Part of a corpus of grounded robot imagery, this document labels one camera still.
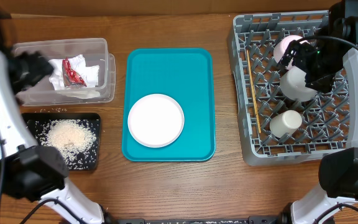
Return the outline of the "white grey bowl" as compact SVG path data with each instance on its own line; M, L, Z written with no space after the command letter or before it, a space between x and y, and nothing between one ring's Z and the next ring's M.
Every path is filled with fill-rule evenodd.
M293 101L309 101L317 95L317 91L306 87L306 73L298 67L287 71L280 79L282 93Z

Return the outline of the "small pink saucer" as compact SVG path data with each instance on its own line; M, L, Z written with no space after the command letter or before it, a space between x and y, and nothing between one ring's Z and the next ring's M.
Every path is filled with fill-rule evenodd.
M288 48L290 42L293 40L299 40L301 39L301 36L299 35L289 35L285 38L283 38L274 48L273 50L273 57L277 63L278 69L286 69L286 70L296 70L297 72L301 72L301 69L297 66L293 65L293 59L290 60L290 63L284 67L282 64L280 64L280 61L282 57L284 56L284 53L286 49Z

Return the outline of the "red snack wrapper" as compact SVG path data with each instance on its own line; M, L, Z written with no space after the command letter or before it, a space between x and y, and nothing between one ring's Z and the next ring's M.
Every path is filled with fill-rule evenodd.
M65 87L86 87L85 81L79 73L72 69L67 58L62 60L62 77Z

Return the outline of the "white cup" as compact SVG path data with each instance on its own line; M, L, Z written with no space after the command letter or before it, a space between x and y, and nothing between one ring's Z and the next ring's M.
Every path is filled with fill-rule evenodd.
M284 134L292 135L302 124L302 117L297 111L288 110L270 121L270 131L278 138Z

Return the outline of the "wooden chopstick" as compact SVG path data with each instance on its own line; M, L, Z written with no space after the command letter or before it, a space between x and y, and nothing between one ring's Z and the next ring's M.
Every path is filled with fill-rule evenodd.
M256 119L256 123L257 123L257 130L258 130L258 133L261 134L262 131L261 131L261 127L260 127L259 113L258 113L258 108L257 108L257 100L255 97L254 81L252 79L250 56L249 56L249 51L247 49L246 49L246 57L247 57L247 71L249 74L250 88L251 88L251 93L252 93L252 102L253 102L253 106L254 106L254 114L255 114L255 119Z

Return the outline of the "large pink plate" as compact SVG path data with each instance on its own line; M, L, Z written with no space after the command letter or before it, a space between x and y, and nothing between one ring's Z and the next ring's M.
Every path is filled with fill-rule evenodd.
M150 94L137 100L129 111L127 127L141 145L165 147L180 136L184 112L177 101L163 94Z

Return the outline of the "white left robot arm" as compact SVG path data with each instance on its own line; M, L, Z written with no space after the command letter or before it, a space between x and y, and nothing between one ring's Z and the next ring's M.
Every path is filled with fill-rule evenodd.
M100 204L87 198L69 179L60 152L39 145L23 120L17 93L52 72L52 65L39 52L13 55L0 26L0 212L2 195L6 194L37 202L23 223L43 205L68 223L114 223Z

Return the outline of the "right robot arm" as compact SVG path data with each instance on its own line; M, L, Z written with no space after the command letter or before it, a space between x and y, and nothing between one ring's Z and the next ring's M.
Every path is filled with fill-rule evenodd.
M346 72L349 92L349 132L345 149L324 156L318 185L289 203L278 223L331 223L343 208L358 202L358 0L331 6L328 23L312 36L289 43L277 57L282 67L294 65L306 73L308 88L331 91L335 75Z

